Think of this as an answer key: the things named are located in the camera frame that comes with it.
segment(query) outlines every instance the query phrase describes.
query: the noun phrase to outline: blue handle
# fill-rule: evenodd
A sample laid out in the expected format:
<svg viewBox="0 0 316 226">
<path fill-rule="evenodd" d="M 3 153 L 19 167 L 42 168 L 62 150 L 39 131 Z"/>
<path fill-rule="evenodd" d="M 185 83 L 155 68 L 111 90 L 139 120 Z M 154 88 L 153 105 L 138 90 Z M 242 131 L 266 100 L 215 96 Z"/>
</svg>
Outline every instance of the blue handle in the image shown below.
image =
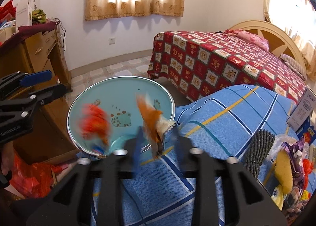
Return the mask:
<svg viewBox="0 0 316 226">
<path fill-rule="evenodd" d="M 36 84 L 49 81 L 52 78 L 52 75 L 53 74 L 50 70 L 28 74 L 28 75 L 25 75 L 24 78 L 20 80 L 20 85 L 23 87 L 31 87 Z"/>
</svg>

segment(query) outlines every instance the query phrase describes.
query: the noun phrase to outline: blue plaid blanket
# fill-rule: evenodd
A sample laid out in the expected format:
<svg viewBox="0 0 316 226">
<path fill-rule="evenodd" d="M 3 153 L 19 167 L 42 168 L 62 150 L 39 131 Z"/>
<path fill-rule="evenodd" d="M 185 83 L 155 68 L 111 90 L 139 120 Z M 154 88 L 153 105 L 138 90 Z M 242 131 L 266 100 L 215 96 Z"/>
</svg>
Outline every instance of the blue plaid blanket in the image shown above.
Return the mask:
<svg viewBox="0 0 316 226">
<path fill-rule="evenodd" d="M 175 120 L 180 133 L 189 137 L 194 146 L 216 158 L 235 156 L 242 161 L 250 138 L 258 129 L 266 129 L 275 135 L 288 134 L 297 139 L 295 132 L 286 123 L 293 107 L 293 101 L 263 87 L 236 85 L 190 105 L 177 107 Z M 153 161 L 147 154 L 143 155 L 135 178 L 123 181 L 128 191 L 122 190 L 125 225 L 138 226 L 144 225 L 144 222 L 154 226 L 191 225 L 195 179 L 181 177 L 174 143 L 168 140 L 161 159 Z M 259 174 L 259 181 L 265 181 L 265 187 L 270 193 L 278 185 L 273 172 L 269 172 L 271 167 L 272 161 L 265 162 Z M 219 225 L 224 225 L 221 179 L 215 182 Z M 97 179 L 93 192 L 93 226 L 96 225 L 100 186 L 100 179 Z"/>
</svg>

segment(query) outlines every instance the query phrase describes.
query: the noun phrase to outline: blue tray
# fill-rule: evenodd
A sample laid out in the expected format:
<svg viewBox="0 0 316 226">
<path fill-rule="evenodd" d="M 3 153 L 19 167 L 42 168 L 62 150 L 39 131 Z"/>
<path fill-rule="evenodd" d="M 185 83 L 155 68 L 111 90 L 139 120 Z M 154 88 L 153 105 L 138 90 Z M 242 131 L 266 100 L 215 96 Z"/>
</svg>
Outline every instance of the blue tray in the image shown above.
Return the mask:
<svg viewBox="0 0 316 226">
<path fill-rule="evenodd" d="M 70 106 L 67 129 L 72 142 L 83 152 L 96 158 L 106 157 L 115 149 L 122 148 L 127 139 L 136 135 L 137 128 L 143 126 L 143 118 L 136 104 L 136 95 L 147 95 L 153 106 L 163 112 L 163 116 L 173 121 L 175 105 L 170 93 L 155 81 L 137 77 L 120 76 L 98 82 L 83 91 Z M 104 147 L 98 138 L 85 140 L 81 136 L 79 121 L 83 105 L 95 103 L 108 114 L 111 125 L 110 147 L 105 152 L 95 147 Z"/>
</svg>

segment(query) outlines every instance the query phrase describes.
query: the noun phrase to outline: baseboard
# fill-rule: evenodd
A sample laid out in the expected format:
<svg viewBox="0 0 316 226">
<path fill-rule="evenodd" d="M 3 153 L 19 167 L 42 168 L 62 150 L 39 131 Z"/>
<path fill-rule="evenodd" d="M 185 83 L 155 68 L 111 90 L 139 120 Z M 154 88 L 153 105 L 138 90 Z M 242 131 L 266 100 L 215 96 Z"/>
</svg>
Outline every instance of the baseboard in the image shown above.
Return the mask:
<svg viewBox="0 0 316 226">
<path fill-rule="evenodd" d="M 119 55 L 119 56 L 115 56 L 115 57 L 110 57 L 110 58 L 106 58 L 91 64 L 87 64 L 81 67 L 78 67 L 76 69 L 71 70 L 71 75 L 72 77 L 76 77 L 79 76 L 81 74 L 84 73 L 88 73 L 94 70 L 97 70 L 99 68 L 102 67 L 106 67 L 106 66 L 110 66 L 113 64 L 118 64 L 124 61 L 128 61 L 128 60 L 133 60 L 133 59 L 137 59 L 137 58 L 142 58 L 142 57 L 146 57 L 146 56 L 151 56 L 152 50 L 148 49 L 148 50 L 143 50 L 143 51 L 139 51 L 139 52 L 134 52 L 134 53 L 129 53 L 129 54 L 124 54 L 124 55 Z"/>
</svg>

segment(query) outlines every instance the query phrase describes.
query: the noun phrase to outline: red cloth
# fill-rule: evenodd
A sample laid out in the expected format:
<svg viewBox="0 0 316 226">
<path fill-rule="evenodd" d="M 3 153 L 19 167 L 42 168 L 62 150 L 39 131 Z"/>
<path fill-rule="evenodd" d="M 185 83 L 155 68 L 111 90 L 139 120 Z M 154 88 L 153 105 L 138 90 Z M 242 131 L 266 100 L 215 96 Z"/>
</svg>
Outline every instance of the red cloth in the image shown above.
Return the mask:
<svg viewBox="0 0 316 226">
<path fill-rule="evenodd" d="M 18 33 L 15 33 L 8 40 L 2 43 L 2 45 L 0 45 L 0 54 L 3 54 L 8 50 L 14 48 L 17 44 L 27 39 L 28 37 L 35 35 L 38 32 L 52 31 L 53 29 L 55 29 L 55 27 L 55 22 L 37 24 L 33 26 L 21 26 L 18 28 Z"/>
<path fill-rule="evenodd" d="M 148 77 L 166 77 L 188 99 L 231 85 L 259 85 L 298 102 L 306 84 L 279 58 L 238 37 L 171 31 L 154 38 Z"/>
</svg>

